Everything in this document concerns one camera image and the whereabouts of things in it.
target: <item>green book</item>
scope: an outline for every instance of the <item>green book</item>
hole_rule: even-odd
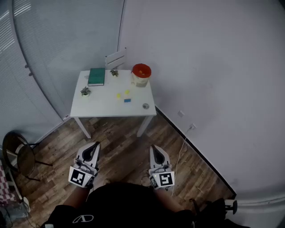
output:
[[[105,80],[105,68],[91,68],[88,86],[103,86]]]

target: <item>tabletop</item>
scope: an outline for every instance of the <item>tabletop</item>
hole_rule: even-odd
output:
[[[150,82],[140,88],[131,84],[131,71],[118,70],[118,77],[113,76],[110,70],[105,71],[105,83],[102,86],[88,86],[89,70],[81,71],[77,81],[71,117],[120,117],[120,116],[152,116],[156,115],[155,104],[151,92]],[[91,94],[81,96],[80,91],[87,86]]]

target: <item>bucket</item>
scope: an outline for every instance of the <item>bucket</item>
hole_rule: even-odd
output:
[[[147,82],[151,76],[151,69],[149,66],[139,63],[134,65],[132,70],[132,83],[137,87],[146,87]]]

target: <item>potted plant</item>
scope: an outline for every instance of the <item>potted plant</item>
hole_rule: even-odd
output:
[[[86,97],[86,98],[89,97],[91,93],[90,89],[86,86],[80,92],[81,92],[81,96]]]
[[[110,71],[111,72],[111,74],[113,75],[113,76],[118,76],[119,75],[119,73],[118,73],[118,71],[117,70],[111,70]]]

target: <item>wooden floor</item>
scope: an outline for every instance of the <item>wooden floor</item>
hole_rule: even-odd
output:
[[[23,196],[30,202],[30,222],[41,225],[55,206],[62,204],[71,194],[74,185],[68,182],[69,167],[73,164],[77,150],[91,141],[101,142],[99,174],[94,188],[103,185],[105,179],[123,181],[148,186],[149,147],[155,144],[162,147],[170,156],[173,170],[183,139],[159,114],[153,118],[148,129],[137,138],[136,132],[143,121],[142,117],[128,118],[83,118],[92,139],[87,139],[71,119],[44,139],[36,154],[37,160],[52,163],[53,167],[37,165],[33,177],[41,182],[29,181],[18,176],[16,183]],[[174,198],[187,209],[193,209],[190,198],[196,199],[202,208],[205,201],[232,197],[214,171],[186,144],[182,149],[181,160],[175,180]],[[14,227],[30,227],[23,219]]]

